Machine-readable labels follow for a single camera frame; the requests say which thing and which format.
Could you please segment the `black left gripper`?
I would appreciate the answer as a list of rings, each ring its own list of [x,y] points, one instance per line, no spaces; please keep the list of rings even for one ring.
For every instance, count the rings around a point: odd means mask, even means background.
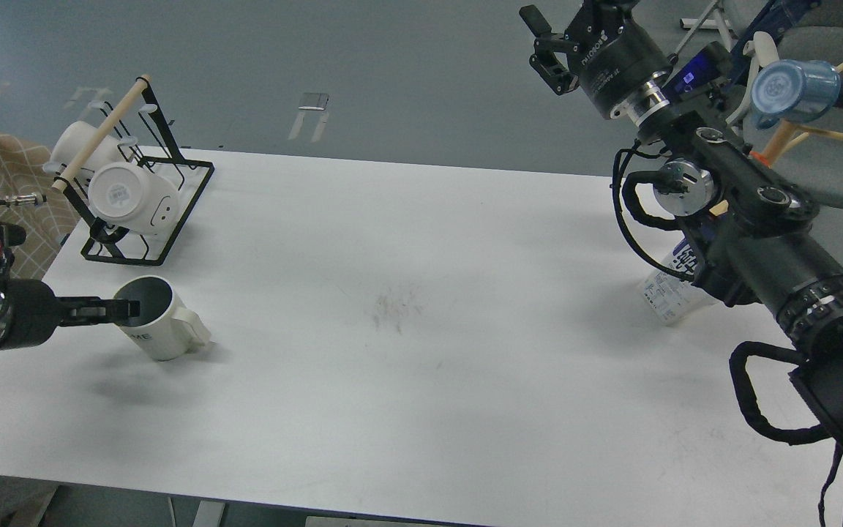
[[[138,321],[137,301],[64,296],[61,303],[40,280],[11,280],[0,287],[0,350],[44,343],[66,316],[67,326],[131,326]]]

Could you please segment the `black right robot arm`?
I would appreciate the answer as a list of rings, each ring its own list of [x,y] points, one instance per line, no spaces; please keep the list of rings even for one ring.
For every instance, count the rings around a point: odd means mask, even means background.
[[[843,267],[809,235],[819,207],[717,109],[729,51],[713,41],[673,72],[677,57],[662,53],[633,7],[585,1],[561,33],[535,6],[522,7],[534,37],[530,64],[556,94],[581,88],[604,118],[626,116],[637,127],[633,146],[615,156],[611,184],[636,254],[726,306],[759,302],[773,314],[793,346],[741,343],[730,354],[737,403],[773,441],[833,439],[833,482],[843,458]],[[762,415],[746,370],[753,356],[793,364],[790,381],[816,426],[785,430]]]

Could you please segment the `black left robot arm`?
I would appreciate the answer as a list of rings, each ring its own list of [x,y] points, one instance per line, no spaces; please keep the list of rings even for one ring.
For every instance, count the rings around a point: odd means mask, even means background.
[[[40,193],[12,195],[0,206],[40,206]],[[46,343],[58,327],[122,324],[143,313],[146,304],[136,298],[104,299],[95,296],[56,296],[46,283],[14,279],[14,247],[26,242],[26,230],[0,220],[0,350]]]

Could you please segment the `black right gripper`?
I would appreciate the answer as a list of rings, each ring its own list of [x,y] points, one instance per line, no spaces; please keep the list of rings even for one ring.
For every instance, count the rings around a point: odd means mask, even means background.
[[[663,86],[672,66],[633,17],[638,1],[585,1],[566,34],[555,33],[535,4],[520,7],[534,37],[529,64],[555,94],[581,87],[605,119],[647,83]],[[568,57],[568,67],[558,56]]]

